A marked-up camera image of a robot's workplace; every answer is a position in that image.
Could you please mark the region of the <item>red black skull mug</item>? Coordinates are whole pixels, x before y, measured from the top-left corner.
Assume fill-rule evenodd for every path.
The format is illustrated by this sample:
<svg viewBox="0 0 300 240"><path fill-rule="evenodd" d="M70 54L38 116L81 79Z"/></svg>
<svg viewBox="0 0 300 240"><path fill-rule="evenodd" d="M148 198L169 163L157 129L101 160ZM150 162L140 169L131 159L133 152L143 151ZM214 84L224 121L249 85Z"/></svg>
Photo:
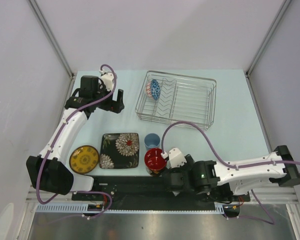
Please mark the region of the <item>red black skull mug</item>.
<svg viewBox="0 0 300 240"><path fill-rule="evenodd" d="M167 169L167 161L162 157L160 148L151 148L144 156L144 164L147 173L153 177L159 177Z"/></svg>

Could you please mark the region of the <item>blue triangle pattern bowl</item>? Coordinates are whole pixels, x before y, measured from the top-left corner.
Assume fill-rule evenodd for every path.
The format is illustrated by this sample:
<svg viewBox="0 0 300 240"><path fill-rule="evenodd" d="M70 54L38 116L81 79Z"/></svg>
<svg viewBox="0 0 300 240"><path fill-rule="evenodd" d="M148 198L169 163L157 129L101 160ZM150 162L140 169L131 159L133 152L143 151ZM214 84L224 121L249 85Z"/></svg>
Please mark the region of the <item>blue triangle pattern bowl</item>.
<svg viewBox="0 0 300 240"><path fill-rule="evenodd" d="M156 79L149 80L145 86L144 92L149 98L157 101L161 94L159 82Z"/></svg>

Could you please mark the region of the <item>light blue cup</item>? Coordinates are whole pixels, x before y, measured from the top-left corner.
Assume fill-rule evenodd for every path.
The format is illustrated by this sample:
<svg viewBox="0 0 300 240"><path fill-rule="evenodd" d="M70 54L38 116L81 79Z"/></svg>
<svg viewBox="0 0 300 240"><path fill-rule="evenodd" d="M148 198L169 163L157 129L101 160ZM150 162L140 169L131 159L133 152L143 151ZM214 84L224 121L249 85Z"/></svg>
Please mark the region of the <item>light blue cup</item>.
<svg viewBox="0 0 300 240"><path fill-rule="evenodd" d="M155 133L149 133L144 138L144 145L146 150L158 148L160 146L161 139Z"/></svg>

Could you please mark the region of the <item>metal wire dish rack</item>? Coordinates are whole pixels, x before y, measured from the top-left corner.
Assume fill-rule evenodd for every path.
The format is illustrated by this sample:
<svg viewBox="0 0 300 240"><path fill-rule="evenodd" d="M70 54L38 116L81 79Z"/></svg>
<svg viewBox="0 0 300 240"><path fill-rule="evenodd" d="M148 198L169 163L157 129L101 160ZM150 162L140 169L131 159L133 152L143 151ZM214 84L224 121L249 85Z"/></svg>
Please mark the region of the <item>metal wire dish rack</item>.
<svg viewBox="0 0 300 240"><path fill-rule="evenodd" d="M145 94L148 81L160 85L160 97L154 100ZM193 122L208 130L215 121L217 81L212 78L147 71L136 103L135 113L144 121L172 124Z"/></svg>

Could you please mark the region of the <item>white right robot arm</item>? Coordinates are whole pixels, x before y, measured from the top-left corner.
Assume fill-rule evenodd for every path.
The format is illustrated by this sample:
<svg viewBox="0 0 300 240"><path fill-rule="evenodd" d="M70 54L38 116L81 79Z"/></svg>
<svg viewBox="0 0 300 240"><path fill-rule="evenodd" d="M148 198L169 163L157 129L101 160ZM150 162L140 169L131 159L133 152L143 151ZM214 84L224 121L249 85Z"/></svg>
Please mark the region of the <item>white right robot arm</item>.
<svg viewBox="0 0 300 240"><path fill-rule="evenodd" d="M268 155L243 161L194 161L178 148L161 153L167 169L161 174L169 192L209 194L220 188L221 196L232 201L265 184L279 187L300 185L300 173L286 145L280 145Z"/></svg>

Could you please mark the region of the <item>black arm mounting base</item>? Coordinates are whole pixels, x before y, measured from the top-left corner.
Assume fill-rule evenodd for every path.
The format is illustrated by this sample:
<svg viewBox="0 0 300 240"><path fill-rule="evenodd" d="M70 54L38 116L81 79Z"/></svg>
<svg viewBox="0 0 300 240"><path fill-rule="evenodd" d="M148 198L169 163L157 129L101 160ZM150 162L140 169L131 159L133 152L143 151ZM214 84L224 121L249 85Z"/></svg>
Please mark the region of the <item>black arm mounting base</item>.
<svg viewBox="0 0 300 240"><path fill-rule="evenodd" d="M202 203L233 204L235 202L249 202L249 194L235 196L229 184L208 187L205 180L194 180L191 177L193 193L181 192L174 196L164 186L163 176L95 176L91 193L73 194L73 201L96 202L103 200L98 192L110 195L108 203L118 206L192 206L199 207Z"/></svg>

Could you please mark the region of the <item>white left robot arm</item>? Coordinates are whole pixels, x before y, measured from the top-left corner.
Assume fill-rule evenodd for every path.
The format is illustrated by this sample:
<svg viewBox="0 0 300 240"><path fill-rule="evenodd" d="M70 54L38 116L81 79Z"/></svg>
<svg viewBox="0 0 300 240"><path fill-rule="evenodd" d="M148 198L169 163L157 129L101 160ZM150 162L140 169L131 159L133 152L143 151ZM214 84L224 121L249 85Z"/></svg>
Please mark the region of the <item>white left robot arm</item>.
<svg viewBox="0 0 300 240"><path fill-rule="evenodd" d="M39 191L59 195L83 191L90 200L100 196L101 188L91 176L76 173L68 163L68 154L79 131L96 109L119 114L124 109L123 90L113 100L117 76L101 71L100 76L84 75L80 86L65 103L60 123L37 156L29 156L26 168L32 186Z"/></svg>

